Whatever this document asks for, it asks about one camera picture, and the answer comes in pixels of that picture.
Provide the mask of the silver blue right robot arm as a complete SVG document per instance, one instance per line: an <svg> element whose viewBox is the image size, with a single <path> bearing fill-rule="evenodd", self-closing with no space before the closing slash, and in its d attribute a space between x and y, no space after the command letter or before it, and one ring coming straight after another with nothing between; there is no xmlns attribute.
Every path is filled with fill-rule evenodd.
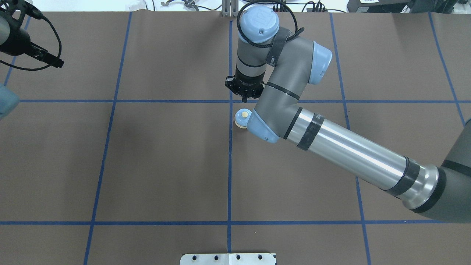
<svg viewBox="0 0 471 265"><path fill-rule="evenodd" d="M451 223L471 219L470 121L441 166L420 165L298 105L308 84L318 84L333 54L302 38L295 16L294 32L259 0L237 14L239 34L235 74L225 86L242 101L257 99L239 127L270 143L285 139L320 155L367 183L398 198L409 210Z"/></svg>

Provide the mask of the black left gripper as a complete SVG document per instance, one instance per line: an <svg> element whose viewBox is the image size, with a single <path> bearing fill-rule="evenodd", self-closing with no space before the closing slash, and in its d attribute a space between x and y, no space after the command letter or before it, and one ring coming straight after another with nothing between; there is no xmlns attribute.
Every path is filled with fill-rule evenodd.
<svg viewBox="0 0 471 265"><path fill-rule="evenodd" d="M64 65L60 57L52 55L48 50L31 42L28 32L11 24L1 24L0 51L11 56L31 55L34 59L55 68L62 68Z"/></svg>

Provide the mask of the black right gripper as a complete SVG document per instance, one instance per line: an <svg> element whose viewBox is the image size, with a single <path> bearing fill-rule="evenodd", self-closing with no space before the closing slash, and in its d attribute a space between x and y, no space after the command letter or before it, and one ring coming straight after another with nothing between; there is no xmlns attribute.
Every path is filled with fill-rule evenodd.
<svg viewBox="0 0 471 265"><path fill-rule="evenodd" d="M263 81L259 84L245 84L242 80L236 79L236 76L226 77L225 86L235 95L240 95L243 103L247 103L249 98L258 99L265 88Z"/></svg>

